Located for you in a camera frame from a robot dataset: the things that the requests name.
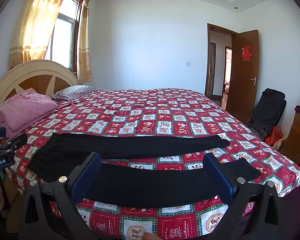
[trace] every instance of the pink blanket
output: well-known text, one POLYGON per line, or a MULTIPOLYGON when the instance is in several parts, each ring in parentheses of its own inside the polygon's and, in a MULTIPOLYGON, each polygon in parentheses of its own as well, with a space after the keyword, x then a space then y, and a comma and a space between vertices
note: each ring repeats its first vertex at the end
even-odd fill
POLYGON ((6 136, 13 138, 55 108, 57 104, 48 96, 29 88, 0 104, 0 127, 5 127, 6 136))

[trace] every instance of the black pants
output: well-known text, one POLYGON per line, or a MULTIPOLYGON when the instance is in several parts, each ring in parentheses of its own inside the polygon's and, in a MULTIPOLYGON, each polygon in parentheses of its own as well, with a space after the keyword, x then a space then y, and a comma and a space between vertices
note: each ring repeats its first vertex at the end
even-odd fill
POLYGON ((46 182, 56 181, 81 165, 91 152, 103 159, 144 159, 177 156, 229 146, 218 135, 202 138, 172 136, 107 137, 53 133, 28 167, 46 182))
MULTIPOLYGON (((82 134, 54 134, 32 158, 29 168, 47 182, 67 176, 92 151, 103 158, 154 158, 175 156, 229 145, 219 136, 99 137, 82 134)), ((261 175, 245 159, 224 163, 234 175, 247 181, 261 175)), ((189 171, 140 170, 103 163, 86 198, 107 204, 162 208, 181 206, 214 197, 213 178, 205 169, 189 171)))

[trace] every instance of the wooden cabinet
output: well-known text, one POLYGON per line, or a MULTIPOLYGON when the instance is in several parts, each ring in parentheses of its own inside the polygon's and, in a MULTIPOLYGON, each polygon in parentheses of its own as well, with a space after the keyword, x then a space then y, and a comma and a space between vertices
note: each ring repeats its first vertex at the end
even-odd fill
POLYGON ((300 114, 296 113, 291 126, 288 139, 281 151, 290 160, 299 164, 300 162, 300 114))

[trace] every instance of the wooden door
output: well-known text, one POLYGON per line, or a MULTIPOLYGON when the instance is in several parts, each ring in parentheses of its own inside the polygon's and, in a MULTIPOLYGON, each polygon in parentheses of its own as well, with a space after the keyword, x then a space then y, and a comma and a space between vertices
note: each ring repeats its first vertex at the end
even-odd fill
POLYGON ((258 30, 232 35, 232 64, 226 111, 246 123, 253 111, 259 78, 258 30))
POLYGON ((208 91, 206 96, 211 97, 213 95, 213 85, 214 85, 214 76, 216 72, 216 44, 215 43, 210 43, 209 46, 210 50, 210 58, 209 58, 209 74, 208 74, 208 91))

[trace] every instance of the pillow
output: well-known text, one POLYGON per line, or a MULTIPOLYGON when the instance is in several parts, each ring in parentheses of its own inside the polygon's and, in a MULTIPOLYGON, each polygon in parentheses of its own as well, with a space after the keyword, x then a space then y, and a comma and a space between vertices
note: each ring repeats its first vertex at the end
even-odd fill
POLYGON ((95 89, 90 86, 77 85, 77 86, 72 86, 72 87, 68 87, 63 90, 60 90, 51 96, 53 99, 61 99, 61 100, 71 101, 71 100, 88 95, 88 94, 96 92, 96 91, 98 91, 98 89, 95 89))

